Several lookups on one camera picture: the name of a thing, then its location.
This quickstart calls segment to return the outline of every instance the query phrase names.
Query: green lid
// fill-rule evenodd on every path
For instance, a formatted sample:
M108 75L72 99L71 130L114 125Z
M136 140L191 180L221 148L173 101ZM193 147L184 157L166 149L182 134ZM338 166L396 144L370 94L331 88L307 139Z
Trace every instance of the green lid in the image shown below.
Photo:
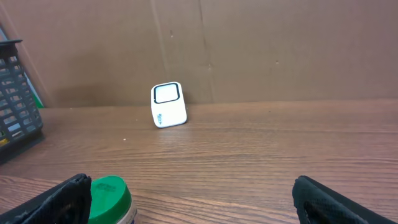
M110 224L119 221L129 210L131 194L118 176L102 177L91 184L90 218L88 224Z

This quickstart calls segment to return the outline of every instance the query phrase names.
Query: wooden table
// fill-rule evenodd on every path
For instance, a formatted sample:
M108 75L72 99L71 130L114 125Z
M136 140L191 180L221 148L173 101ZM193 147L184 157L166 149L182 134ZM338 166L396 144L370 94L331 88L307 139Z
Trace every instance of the wooden table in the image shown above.
M144 223L298 223L307 175L398 222L398 100L40 111L46 139L0 166L0 212L84 172L124 178Z

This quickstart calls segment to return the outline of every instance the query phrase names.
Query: wooden tabletop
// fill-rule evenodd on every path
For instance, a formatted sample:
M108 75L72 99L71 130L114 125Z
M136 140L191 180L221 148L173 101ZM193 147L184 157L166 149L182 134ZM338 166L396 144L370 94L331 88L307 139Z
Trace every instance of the wooden tabletop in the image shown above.
M0 212L80 172L120 175L144 223L298 223L307 175L398 222L398 100L40 110L45 140L0 166Z

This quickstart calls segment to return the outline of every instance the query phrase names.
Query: basket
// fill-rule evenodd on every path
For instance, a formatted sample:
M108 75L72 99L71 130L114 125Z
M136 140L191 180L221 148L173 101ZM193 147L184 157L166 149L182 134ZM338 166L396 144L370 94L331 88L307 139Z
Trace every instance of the basket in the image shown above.
M39 132L43 122L15 43L0 42L0 150Z

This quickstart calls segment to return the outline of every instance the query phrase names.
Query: cardboard backdrop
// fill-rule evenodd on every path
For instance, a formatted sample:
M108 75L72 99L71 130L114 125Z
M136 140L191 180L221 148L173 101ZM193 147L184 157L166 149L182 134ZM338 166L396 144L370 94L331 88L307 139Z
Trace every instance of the cardboard backdrop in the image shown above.
M398 97L396 0L1 0L46 107Z

